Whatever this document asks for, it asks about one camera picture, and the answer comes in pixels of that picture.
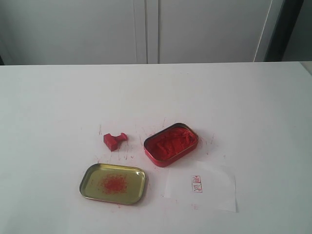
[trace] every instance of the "red stamp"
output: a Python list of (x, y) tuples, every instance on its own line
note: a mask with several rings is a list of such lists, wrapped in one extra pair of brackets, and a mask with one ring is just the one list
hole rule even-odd
[(192, 189), (194, 193), (202, 193), (201, 180), (199, 175), (192, 176)]

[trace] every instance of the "red speckles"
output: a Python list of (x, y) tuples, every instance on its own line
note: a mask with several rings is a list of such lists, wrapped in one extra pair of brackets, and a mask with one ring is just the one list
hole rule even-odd
[(122, 194), (127, 192), (128, 182), (125, 175), (108, 174), (100, 186), (106, 194)]

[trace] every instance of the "red smudge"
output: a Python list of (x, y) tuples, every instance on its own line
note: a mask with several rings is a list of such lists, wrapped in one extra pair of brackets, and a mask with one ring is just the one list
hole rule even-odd
[(108, 174), (100, 185), (106, 194), (122, 194), (127, 192), (128, 182), (125, 175)]
[(150, 139), (147, 150), (157, 160), (168, 160), (196, 142), (196, 136), (186, 128), (176, 127)]

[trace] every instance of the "open tin box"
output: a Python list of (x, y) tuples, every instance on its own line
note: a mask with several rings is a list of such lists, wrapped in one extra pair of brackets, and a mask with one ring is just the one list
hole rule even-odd
[(197, 134), (184, 123), (174, 125), (144, 141), (145, 154), (158, 167), (166, 167), (194, 150)]
[(141, 199), (145, 178), (140, 168), (98, 163), (88, 168), (79, 190), (88, 199), (131, 205)]

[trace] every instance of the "white wall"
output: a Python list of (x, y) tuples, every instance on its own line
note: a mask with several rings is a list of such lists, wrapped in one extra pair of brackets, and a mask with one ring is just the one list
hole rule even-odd
[(283, 2), (159, 1), (160, 63), (254, 61), (263, 32), (265, 42), (259, 49), (266, 52)]
[(283, 61), (312, 61), (312, 0), (304, 0)]
[(0, 0), (0, 55), (5, 64), (145, 63), (137, 4), (145, 22), (144, 0)]

